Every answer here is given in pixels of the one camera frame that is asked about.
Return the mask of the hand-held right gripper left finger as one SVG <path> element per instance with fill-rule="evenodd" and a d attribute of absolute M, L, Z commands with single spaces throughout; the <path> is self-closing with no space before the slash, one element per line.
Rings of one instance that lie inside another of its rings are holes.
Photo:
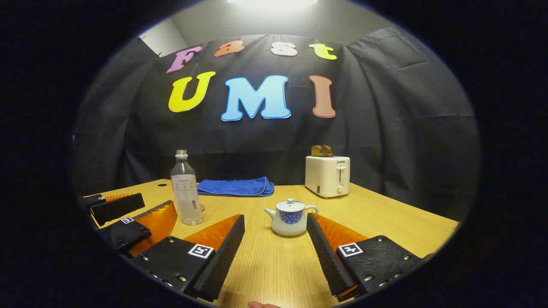
<path fill-rule="evenodd" d="M 244 233 L 244 215 L 233 215 L 185 239 L 167 236 L 131 263 L 174 292 L 214 302 Z"/>

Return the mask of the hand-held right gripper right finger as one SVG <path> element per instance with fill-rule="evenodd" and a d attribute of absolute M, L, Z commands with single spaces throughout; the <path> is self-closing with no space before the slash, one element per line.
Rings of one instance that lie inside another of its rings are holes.
<path fill-rule="evenodd" d="M 339 302 L 385 289 L 424 263 L 385 235 L 369 238 L 316 213 L 307 215 L 307 232 Z"/>

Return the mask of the white blue teacup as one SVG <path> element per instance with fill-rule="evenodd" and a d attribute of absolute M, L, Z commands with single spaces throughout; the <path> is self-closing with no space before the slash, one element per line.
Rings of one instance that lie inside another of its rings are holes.
<path fill-rule="evenodd" d="M 313 209 L 316 214 L 319 213 L 319 209 L 313 205 L 305 205 L 305 209 L 301 212 L 296 213 L 287 213 L 280 212 L 275 208 L 275 210 L 266 208 L 266 212 L 270 218 L 270 229 L 285 237 L 298 236 L 304 233 L 307 230 L 307 210 Z"/>

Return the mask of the clear plastic water bottle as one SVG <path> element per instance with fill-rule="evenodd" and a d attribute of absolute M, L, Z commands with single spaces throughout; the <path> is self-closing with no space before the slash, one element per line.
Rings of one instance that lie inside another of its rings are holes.
<path fill-rule="evenodd" d="M 188 163 L 186 150 L 176 150 L 176 163 L 170 172 L 176 211 L 182 223 L 199 225 L 204 221 L 198 200 L 196 172 Z"/>

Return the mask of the blue folded towel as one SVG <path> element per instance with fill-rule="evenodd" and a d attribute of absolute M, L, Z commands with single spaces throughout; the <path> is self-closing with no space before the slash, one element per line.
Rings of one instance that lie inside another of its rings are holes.
<path fill-rule="evenodd" d="M 200 195 L 266 197 L 274 193 L 274 184 L 266 177 L 252 180 L 203 180 L 197 184 Z"/>

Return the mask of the white toaster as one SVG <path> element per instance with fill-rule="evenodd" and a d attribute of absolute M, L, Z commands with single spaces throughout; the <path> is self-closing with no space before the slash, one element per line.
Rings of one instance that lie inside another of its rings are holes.
<path fill-rule="evenodd" d="M 349 157 L 305 158 L 305 187 L 324 198 L 347 195 L 350 191 Z"/>

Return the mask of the black backdrop cloth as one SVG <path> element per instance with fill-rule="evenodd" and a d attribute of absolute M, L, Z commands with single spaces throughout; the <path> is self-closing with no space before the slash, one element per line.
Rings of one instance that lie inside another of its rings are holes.
<path fill-rule="evenodd" d="M 74 129 L 82 195 L 168 179 L 186 149 L 197 180 L 301 185 L 313 145 L 351 160 L 350 182 L 460 221 L 481 146 L 473 107 L 431 49 L 390 26 L 348 44 L 259 34 L 198 43 L 183 67 L 134 40 L 101 70 Z"/>

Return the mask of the ceiling light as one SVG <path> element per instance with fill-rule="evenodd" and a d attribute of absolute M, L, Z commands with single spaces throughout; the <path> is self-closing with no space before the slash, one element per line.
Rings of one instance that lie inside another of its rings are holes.
<path fill-rule="evenodd" d="M 239 6 L 255 9 L 301 9 L 317 4 L 318 0 L 226 0 Z"/>

